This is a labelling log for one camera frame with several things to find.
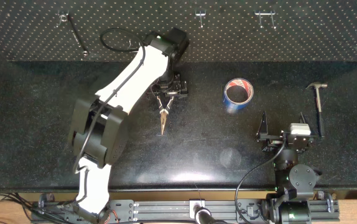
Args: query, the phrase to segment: black countertop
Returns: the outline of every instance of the black countertop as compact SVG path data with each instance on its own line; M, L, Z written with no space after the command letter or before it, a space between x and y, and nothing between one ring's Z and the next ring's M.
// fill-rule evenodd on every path
M126 63L0 60L0 191L77 190L67 144L73 105L111 82ZM129 116L129 140L113 166L111 190L233 189L272 154L254 141L262 112L279 134L303 112L317 129L313 90L321 90L326 139L299 157L322 170L317 188L357 189L357 63L186 63L188 98L174 102L160 135L157 102L144 95ZM254 87L251 104L228 114L223 86L242 77ZM272 164L255 171L245 189L273 189Z

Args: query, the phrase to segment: perforated black panel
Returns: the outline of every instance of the perforated black panel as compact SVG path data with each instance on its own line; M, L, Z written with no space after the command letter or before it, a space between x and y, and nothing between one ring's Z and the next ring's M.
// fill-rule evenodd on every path
M196 13L206 11L202 17ZM58 11L69 11L90 55L59 23ZM255 11L275 11L259 17ZM0 51L8 60L128 61L99 41L109 27L144 37L178 27L188 33L187 60L200 61L357 61L357 1L0 1ZM130 37L106 36L120 48Z

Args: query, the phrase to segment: hammer handle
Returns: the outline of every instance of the hammer handle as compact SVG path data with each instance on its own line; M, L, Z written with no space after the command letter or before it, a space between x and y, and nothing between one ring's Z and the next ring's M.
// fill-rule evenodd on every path
M320 131L320 137L325 137L325 131L323 130L322 112L318 112L318 130Z

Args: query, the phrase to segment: hammer head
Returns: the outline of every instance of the hammer head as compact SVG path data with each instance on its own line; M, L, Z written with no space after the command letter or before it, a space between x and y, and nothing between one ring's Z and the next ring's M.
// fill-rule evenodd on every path
M326 87L328 87L328 84L326 84L326 83L320 83L320 82L315 82L315 83L309 84L307 88L310 88L310 87L314 87L314 88L326 88Z

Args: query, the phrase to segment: roll of tape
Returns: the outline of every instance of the roll of tape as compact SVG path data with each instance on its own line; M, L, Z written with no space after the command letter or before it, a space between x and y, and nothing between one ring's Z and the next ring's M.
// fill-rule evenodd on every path
M243 102L235 102L230 99L227 95L227 90L233 86L240 86L246 90L248 97ZM243 78L234 78L233 80L229 81L227 85L224 87L223 92L223 103L226 105L227 112L235 113L240 109L245 108L253 98L253 86L249 81Z

